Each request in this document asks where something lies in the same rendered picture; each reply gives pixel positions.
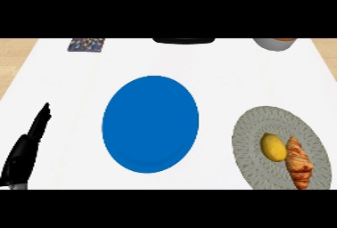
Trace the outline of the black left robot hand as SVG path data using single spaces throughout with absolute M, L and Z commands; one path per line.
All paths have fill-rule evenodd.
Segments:
M 46 103 L 33 121 L 30 131 L 18 138 L 9 152 L 0 175 L 0 187 L 9 187 L 9 185 L 18 183 L 29 183 L 39 145 L 51 118 L 51 104 Z

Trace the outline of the blue oval plate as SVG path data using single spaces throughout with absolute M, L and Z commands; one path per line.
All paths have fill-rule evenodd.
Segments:
M 116 162 L 139 173 L 170 168 L 199 135 L 199 106 L 169 77 L 147 76 L 117 91 L 102 117 L 102 139 Z

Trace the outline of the grey woven round placemat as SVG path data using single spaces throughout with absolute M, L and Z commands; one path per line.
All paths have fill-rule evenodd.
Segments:
M 283 143 L 298 138 L 309 161 L 314 163 L 309 190 L 332 188 L 332 163 L 321 140 L 306 122 L 290 111 L 272 106 L 249 110 L 235 123 L 233 146 L 235 163 L 255 190 L 295 190 L 296 184 L 286 162 L 271 161 L 261 150 L 261 138 L 275 134 Z

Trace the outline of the brown croissant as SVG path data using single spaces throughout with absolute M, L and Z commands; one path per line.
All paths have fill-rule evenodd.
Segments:
M 303 150 L 303 146 L 295 136 L 292 136 L 289 139 L 286 149 L 286 167 L 295 182 L 295 187 L 298 188 L 298 190 L 305 190 L 309 185 L 314 163 L 309 160 L 308 154 Z

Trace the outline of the colourful patterned box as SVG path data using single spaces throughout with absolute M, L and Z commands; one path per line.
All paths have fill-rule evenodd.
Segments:
M 95 52 L 102 51 L 104 38 L 74 38 L 70 42 L 67 50 L 70 52 Z

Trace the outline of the black flat object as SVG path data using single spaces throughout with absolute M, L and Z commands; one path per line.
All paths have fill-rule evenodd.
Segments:
M 216 38 L 154 38 L 157 43 L 175 44 L 175 45 L 197 45 L 209 44 Z

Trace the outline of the yellow lemon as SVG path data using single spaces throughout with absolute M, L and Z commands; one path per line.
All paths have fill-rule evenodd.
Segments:
M 261 139 L 261 149 L 265 157 L 274 161 L 281 162 L 287 157 L 287 149 L 281 138 L 275 134 L 265 134 Z

